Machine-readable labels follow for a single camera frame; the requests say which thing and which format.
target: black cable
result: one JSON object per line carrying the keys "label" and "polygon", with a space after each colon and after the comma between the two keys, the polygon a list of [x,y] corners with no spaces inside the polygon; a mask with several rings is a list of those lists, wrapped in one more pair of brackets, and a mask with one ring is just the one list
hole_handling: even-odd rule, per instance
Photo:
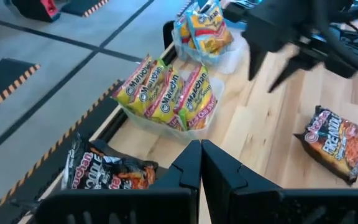
{"label": "black cable", "polygon": [[358,6],[350,8],[349,11],[337,12],[335,15],[330,17],[331,22],[350,22],[358,19]]}
{"label": "black cable", "polygon": [[313,13],[316,28],[327,41],[335,54],[343,61],[358,70],[358,56],[350,51],[338,38],[329,30],[328,8],[326,0],[313,0]]}

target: wooden surface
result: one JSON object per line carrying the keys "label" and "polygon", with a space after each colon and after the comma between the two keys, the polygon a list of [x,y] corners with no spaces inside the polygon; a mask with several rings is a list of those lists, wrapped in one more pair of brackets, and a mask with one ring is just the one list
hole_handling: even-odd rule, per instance
{"label": "wooden surface", "polygon": [[[358,123],[358,75],[352,80],[341,78],[323,68],[298,71],[289,81],[267,93],[280,73],[285,60],[296,52],[287,46],[269,54],[257,78],[247,80],[248,53],[231,75],[211,71],[209,75],[224,80],[222,107],[208,139],[240,160],[253,171],[284,188],[344,188],[341,179],[312,160],[293,133],[301,133],[311,119],[316,105],[323,105]],[[180,70],[194,65],[175,61]],[[140,159],[154,160],[168,167],[185,145],[138,129],[126,121],[109,145]],[[358,188],[358,180],[353,185]],[[209,221],[201,196],[201,222]]]}

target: plastic container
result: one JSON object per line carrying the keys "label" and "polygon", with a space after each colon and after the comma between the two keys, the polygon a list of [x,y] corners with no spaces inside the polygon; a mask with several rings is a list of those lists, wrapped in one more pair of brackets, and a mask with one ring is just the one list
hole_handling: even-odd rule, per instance
{"label": "plastic container", "polygon": [[172,30],[173,43],[181,60],[189,58],[202,63],[207,67],[213,67],[224,74],[233,73],[246,51],[246,40],[242,38],[241,31],[238,29],[229,29],[233,36],[233,42],[228,45],[227,50],[215,58],[211,58],[205,52],[191,49],[186,45],[182,45],[177,30]]}
{"label": "plastic container", "polygon": [[[188,74],[189,73],[181,73],[181,76],[186,78]],[[209,123],[203,129],[194,130],[194,131],[178,131],[167,125],[158,124],[151,120],[137,116],[131,111],[129,111],[128,109],[126,109],[124,106],[122,106],[122,109],[134,124],[136,124],[141,129],[144,129],[145,131],[152,132],[154,134],[161,135],[162,137],[169,138],[182,143],[186,143],[194,139],[205,139],[208,135],[208,131],[210,130],[210,128],[214,123],[215,114],[220,107],[221,98],[224,92],[224,83],[222,80],[218,78],[210,77],[209,81],[211,83],[213,94],[218,100],[218,103],[216,104],[215,110],[212,113],[212,119],[210,119]]]}

